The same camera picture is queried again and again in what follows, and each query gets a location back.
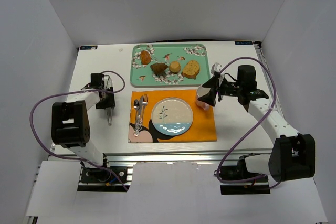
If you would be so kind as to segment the round yellow bun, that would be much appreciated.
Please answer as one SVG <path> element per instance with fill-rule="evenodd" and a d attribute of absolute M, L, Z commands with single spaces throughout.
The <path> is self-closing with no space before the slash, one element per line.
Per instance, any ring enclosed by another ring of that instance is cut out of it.
<path fill-rule="evenodd" d="M 179 73 L 179 71 L 181 70 L 180 63 L 178 61 L 171 62 L 169 65 L 169 70 L 172 73 Z"/>

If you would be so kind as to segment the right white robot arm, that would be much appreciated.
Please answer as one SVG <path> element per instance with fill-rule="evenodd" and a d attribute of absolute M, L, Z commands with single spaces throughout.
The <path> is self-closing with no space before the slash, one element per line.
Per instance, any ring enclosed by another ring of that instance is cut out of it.
<path fill-rule="evenodd" d="M 260 175 L 269 175 L 276 182 L 310 178 L 315 174 L 315 140 L 310 134 L 301 134 L 272 108 L 269 96 L 257 88 L 256 70 L 241 65 L 237 78 L 227 81 L 223 66 L 212 66 L 212 77 L 201 85 L 199 102 L 215 106 L 224 96 L 236 97 L 240 105 L 253 116 L 273 143 L 270 154 L 247 154 L 239 158 L 232 170 L 220 166 L 216 176 L 226 183 L 251 181 Z"/>

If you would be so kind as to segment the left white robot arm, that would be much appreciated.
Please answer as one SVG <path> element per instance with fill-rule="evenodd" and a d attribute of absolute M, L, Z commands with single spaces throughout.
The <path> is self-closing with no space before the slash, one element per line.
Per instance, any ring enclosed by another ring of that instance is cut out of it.
<path fill-rule="evenodd" d="M 106 156 L 90 140 L 88 111 L 91 108 L 104 110 L 108 125 L 112 124 L 112 112 L 116 105 L 113 83 L 103 73 L 92 73 L 90 78 L 83 93 L 52 105 L 51 138 L 55 145 L 72 151 L 79 158 L 107 167 Z"/>

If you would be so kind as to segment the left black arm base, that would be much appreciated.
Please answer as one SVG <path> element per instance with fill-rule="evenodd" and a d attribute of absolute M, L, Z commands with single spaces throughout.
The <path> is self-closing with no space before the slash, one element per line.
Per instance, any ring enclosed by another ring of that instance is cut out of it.
<path fill-rule="evenodd" d="M 127 189 L 131 184 L 132 168 L 127 166 L 110 166 L 112 170 L 122 181 Z M 98 168 L 90 168 L 81 162 L 81 170 L 77 186 L 78 192 L 95 193 L 126 193 L 127 191 L 119 182 L 116 176 L 108 171 Z"/>

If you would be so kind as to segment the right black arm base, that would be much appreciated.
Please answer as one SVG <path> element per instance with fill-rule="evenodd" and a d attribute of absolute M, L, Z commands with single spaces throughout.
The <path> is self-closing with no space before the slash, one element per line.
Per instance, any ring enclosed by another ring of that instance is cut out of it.
<path fill-rule="evenodd" d="M 245 156 L 240 157 L 235 165 L 223 165 L 220 168 L 219 177 L 222 180 L 250 179 L 245 183 L 221 184 L 221 195 L 262 195 L 270 194 L 268 177 L 253 179 L 257 173 L 247 171 Z"/>

